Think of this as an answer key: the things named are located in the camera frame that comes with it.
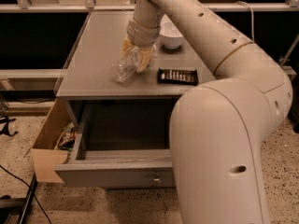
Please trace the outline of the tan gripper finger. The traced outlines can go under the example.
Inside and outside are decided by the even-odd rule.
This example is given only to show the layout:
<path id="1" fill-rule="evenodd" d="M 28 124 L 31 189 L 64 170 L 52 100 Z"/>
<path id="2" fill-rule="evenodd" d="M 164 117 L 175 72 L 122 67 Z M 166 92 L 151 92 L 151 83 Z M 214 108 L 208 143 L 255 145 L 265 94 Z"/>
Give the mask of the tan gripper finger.
<path id="1" fill-rule="evenodd" d="M 131 43 L 131 40 L 129 36 L 126 36 L 122 42 L 121 46 L 121 56 L 125 57 L 129 55 L 132 52 L 132 49 L 134 48 L 134 44 Z"/>
<path id="2" fill-rule="evenodd" d="M 153 46 L 140 48 L 138 50 L 137 52 L 138 63 L 136 69 L 138 73 L 142 73 L 148 67 L 154 51 L 155 51 L 155 47 Z"/>

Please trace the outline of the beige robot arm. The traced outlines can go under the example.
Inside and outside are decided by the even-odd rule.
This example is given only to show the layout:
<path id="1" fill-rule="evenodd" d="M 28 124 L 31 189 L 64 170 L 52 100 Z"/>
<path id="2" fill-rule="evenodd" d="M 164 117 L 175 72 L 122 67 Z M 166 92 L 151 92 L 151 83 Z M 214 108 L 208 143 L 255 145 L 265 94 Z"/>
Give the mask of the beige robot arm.
<path id="1" fill-rule="evenodd" d="M 197 0 L 137 0 L 140 48 L 167 16 L 214 75 L 172 111 L 169 141 L 183 224 L 270 224 L 261 144 L 287 117 L 292 84 L 257 44 Z"/>

